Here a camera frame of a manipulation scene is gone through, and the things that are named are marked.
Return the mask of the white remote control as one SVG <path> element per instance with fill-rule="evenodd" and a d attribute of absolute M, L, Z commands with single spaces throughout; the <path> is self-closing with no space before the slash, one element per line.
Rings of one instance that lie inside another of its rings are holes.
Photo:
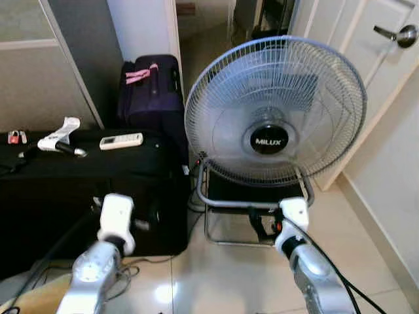
<path fill-rule="evenodd" d="M 99 143 L 101 150 L 116 150 L 129 147 L 137 147 L 143 144 L 144 136 L 141 133 L 129 133 L 123 135 L 111 135 L 103 137 Z"/>

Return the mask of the white floor fan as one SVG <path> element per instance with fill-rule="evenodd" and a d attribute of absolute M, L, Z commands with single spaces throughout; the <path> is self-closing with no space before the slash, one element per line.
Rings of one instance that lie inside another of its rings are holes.
<path fill-rule="evenodd" d="M 234 46 L 200 73 L 185 102 L 198 197 L 208 213 L 248 216 L 254 246 L 272 245 L 261 218 L 279 201 L 212 198 L 207 175 L 248 188 L 299 186 L 311 205 L 311 180 L 347 157 L 366 109 L 358 72 L 327 44 L 282 35 Z"/>

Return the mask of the large black suitcase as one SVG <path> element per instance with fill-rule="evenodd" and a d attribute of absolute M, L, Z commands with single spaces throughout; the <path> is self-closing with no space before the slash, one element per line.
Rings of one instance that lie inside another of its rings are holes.
<path fill-rule="evenodd" d="M 78 130 L 71 143 L 84 158 L 39 152 L 18 171 L 7 173 L 23 145 L 0 143 L 0 280 L 30 269 L 67 234 L 56 259 L 75 259 L 96 240 L 97 216 L 73 231 L 92 212 L 95 200 L 111 192 L 134 200 L 134 211 L 158 207 L 161 232 L 147 234 L 131 227 L 135 256 L 177 255 L 189 242 L 187 201 L 191 183 L 176 147 L 165 135 L 143 132 L 143 144 L 101 150 L 103 137 L 119 130 Z"/>

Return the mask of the black silver microphone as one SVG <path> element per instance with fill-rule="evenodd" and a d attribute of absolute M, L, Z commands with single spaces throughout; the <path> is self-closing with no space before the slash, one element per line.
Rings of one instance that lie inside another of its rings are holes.
<path fill-rule="evenodd" d="M 87 155 L 87 152 L 85 150 L 72 146 L 69 143 L 63 143 L 63 141 L 58 141 L 57 143 L 55 143 L 54 148 L 59 152 L 76 156 L 76 158 L 84 158 Z"/>

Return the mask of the purple suitcase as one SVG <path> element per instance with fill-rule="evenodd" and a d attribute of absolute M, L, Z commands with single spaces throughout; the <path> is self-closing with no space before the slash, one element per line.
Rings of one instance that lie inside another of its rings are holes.
<path fill-rule="evenodd" d="M 126 84 L 127 72 L 158 64 L 158 71 L 149 78 Z M 153 130 L 170 139 L 180 159 L 189 159 L 189 143 L 185 134 L 185 102 L 180 79 L 179 60 L 171 54 L 141 55 L 125 61 L 120 72 L 116 107 L 120 128 Z"/>

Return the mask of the white crumpled cloth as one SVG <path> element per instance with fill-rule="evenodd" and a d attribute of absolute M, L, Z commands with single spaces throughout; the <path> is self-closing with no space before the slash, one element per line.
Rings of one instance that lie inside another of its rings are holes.
<path fill-rule="evenodd" d="M 69 143 L 69 135 L 71 135 L 73 131 L 79 129 L 80 126 L 81 121 L 78 118 L 67 116 L 65 117 L 63 125 L 57 129 L 57 131 L 54 131 L 50 135 L 46 135 L 46 137 L 38 141 L 37 147 L 39 147 L 40 150 L 53 150 L 53 152 L 59 152 L 58 150 L 55 150 L 54 144 L 58 141 Z"/>

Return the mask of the pink luggage tag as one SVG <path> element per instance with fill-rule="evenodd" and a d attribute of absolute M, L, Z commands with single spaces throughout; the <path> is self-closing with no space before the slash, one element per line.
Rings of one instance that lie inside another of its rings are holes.
<path fill-rule="evenodd" d="M 156 71 L 158 71 L 158 64 L 152 63 L 152 65 L 148 66 L 146 69 L 141 69 L 140 71 L 134 72 L 127 72 L 125 74 L 125 82 L 126 84 L 134 84 L 140 82 L 145 78 L 149 78 Z"/>

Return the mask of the small red padlock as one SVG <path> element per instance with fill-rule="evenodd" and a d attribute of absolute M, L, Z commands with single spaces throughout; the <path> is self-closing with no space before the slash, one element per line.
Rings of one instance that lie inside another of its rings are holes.
<path fill-rule="evenodd" d="M 7 143 L 9 145 L 25 145 L 29 142 L 25 131 L 13 130 L 7 135 Z"/>

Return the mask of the beige wardrobe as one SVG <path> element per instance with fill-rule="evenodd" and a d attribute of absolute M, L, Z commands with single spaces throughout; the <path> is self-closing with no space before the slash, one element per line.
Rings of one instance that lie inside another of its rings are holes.
<path fill-rule="evenodd" d="M 101 128 L 47 0 L 0 0 L 0 131 L 51 131 L 66 117 Z"/>

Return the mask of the white panel door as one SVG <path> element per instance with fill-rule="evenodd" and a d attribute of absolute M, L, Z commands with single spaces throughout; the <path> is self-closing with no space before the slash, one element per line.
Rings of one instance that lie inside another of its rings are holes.
<path fill-rule="evenodd" d="M 419 62 L 414 44 L 400 48 L 374 27 L 397 32 L 418 21 L 418 0 L 295 0 L 290 34 L 327 44 L 347 57 L 362 79 L 366 117 L 348 156 L 315 182 L 329 190 L 406 86 Z"/>

